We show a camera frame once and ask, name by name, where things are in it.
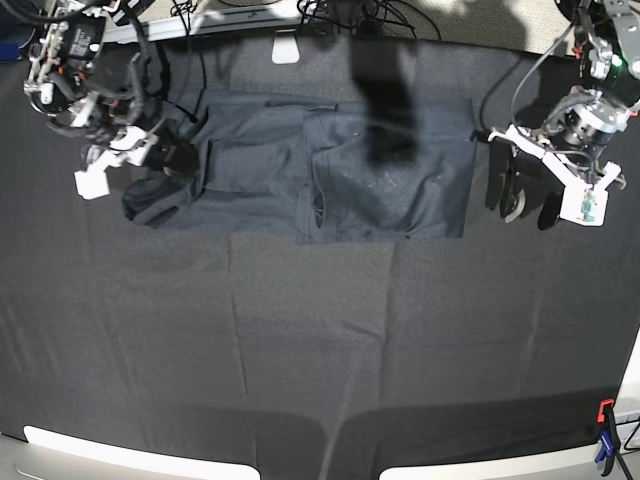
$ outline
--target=folded cloth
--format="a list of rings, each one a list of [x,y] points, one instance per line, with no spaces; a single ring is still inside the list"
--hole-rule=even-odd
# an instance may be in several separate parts
[[[268,232],[300,243],[460,237],[475,156],[470,101],[331,104],[206,92],[196,178],[150,178],[124,194],[137,224]]]

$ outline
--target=floor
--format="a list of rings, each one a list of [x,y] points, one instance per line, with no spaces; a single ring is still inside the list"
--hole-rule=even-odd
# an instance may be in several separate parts
[[[223,0],[250,6],[273,0]],[[296,0],[279,0],[294,3]],[[493,47],[544,52],[566,28],[568,21],[554,0],[410,0],[439,26],[443,39]],[[141,17],[144,21],[170,16],[172,0],[157,0]],[[229,8],[220,0],[201,0],[198,11]],[[435,38],[433,28],[410,8],[398,6],[420,38]],[[389,31],[398,35],[401,32]]]

